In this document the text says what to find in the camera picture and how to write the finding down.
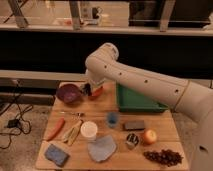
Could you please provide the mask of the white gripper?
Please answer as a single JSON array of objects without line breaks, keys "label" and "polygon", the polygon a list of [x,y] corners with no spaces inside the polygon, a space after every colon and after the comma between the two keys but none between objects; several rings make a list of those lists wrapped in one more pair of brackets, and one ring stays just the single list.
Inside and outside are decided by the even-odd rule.
[{"label": "white gripper", "polygon": [[87,78],[87,82],[90,84],[92,88],[100,88],[105,81],[104,77],[98,74],[95,74],[91,72],[90,70],[86,70],[85,75]]}]

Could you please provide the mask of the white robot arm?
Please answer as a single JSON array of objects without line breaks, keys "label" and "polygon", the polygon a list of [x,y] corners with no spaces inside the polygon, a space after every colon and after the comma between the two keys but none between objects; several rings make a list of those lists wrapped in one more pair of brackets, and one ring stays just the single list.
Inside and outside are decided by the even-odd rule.
[{"label": "white robot arm", "polygon": [[128,66],[117,61],[119,51],[104,43],[85,60],[93,86],[106,79],[116,81],[186,114],[198,124],[198,136],[189,171],[213,171],[213,89],[188,79]]}]

